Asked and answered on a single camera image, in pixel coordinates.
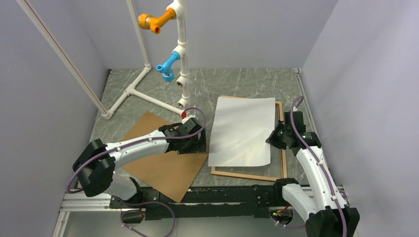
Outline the wooden picture frame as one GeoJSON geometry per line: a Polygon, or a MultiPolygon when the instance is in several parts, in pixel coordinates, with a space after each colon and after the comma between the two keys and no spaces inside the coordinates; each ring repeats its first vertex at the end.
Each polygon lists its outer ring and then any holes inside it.
{"type": "MultiPolygon", "coordinates": [[[[282,102],[276,101],[275,107],[277,110],[277,116],[279,120],[284,119],[283,115],[283,107],[282,102]]],[[[221,177],[229,177],[229,178],[241,178],[247,180],[256,180],[256,181],[264,181],[264,182],[275,182],[277,179],[287,178],[287,158],[286,158],[286,151],[280,150],[280,164],[281,164],[281,175],[280,177],[269,177],[269,176],[261,176],[261,175],[252,175],[252,174],[242,174],[242,173],[234,173],[234,172],[227,172],[227,171],[218,171],[215,167],[211,168],[210,174],[213,176],[221,176],[221,177]]]]}

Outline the brown backing board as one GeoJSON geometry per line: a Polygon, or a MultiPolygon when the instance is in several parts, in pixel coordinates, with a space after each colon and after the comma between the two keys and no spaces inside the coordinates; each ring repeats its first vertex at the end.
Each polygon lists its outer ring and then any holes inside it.
{"type": "MultiPolygon", "coordinates": [[[[168,121],[146,112],[125,136],[123,141],[148,135],[168,121]]],[[[124,151],[116,167],[126,170],[135,178],[179,203],[208,157],[208,153],[178,155],[176,151],[152,155],[151,151],[137,151],[130,147],[124,151]]]]}

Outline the glossy room photo print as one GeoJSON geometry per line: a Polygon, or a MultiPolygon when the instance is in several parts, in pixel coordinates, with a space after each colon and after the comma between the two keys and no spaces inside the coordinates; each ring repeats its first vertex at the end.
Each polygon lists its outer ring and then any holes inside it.
{"type": "Polygon", "coordinates": [[[271,162],[266,139],[275,128],[275,98],[217,101],[209,142],[210,167],[257,167],[271,162]]]}

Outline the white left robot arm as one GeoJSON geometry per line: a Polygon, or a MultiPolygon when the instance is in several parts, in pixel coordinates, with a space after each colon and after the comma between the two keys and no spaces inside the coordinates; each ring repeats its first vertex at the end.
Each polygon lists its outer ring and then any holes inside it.
{"type": "Polygon", "coordinates": [[[109,194],[129,207],[136,207],[142,201],[140,186],[133,178],[118,176],[117,169],[152,155],[194,154],[205,150],[205,127],[196,118],[189,118],[122,142],[104,144],[100,139],[93,140],[74,162],[72,179],[78,180],[80,191],[86,197],[109,194]]]}

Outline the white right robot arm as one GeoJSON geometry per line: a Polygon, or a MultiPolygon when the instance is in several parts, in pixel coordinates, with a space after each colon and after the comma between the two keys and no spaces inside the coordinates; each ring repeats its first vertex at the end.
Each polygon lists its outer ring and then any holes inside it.
{"type": "Polygon", "coordinates": [[[329,171],[322,144],[308,132],[300,111],[285,112],[266,140],[279,149],[291,149],[301,164],[313,193],[310,197],[295,178],[281,178],[273,185],[272,198],[278,205],[290,204],[304,220],[309,237],[352,237],[360,220],[339,192],[329,171]]]}

